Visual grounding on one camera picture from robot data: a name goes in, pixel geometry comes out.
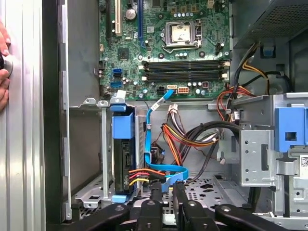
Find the red wire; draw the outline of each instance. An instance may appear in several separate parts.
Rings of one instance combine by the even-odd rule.
[[[136,174],[132,175],[132,176],[129,177],[128,179],[133,179],[134,177],[136,177],[136,176],[138,176],[138,175],[150,176],[150,173],[147,173],[147,172],[137,172]]]

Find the cpu socket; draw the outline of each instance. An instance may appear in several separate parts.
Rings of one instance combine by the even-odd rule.
[[[189,48],[201,46],[201,21],[169,22],[162,31],[164,48]]]

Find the motherboard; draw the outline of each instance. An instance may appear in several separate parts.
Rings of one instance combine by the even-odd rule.
[[[100,0],[102,99],[214,99],[230,66],[228,0]]]

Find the metal side panel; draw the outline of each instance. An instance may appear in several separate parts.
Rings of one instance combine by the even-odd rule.
[[[10,101],[0,113],[0,224],[45,230],[41,1],[1,0],[12,38]]]

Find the white connector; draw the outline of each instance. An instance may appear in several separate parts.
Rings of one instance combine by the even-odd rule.
[[[172,105],[169,105],[169,108],[168,108],[168,113],[173,110],[174,113],[178,113],[178,105],[176,103],[172,104]]]
[[[122,3],[115,0],[115,35],[122,36]]]

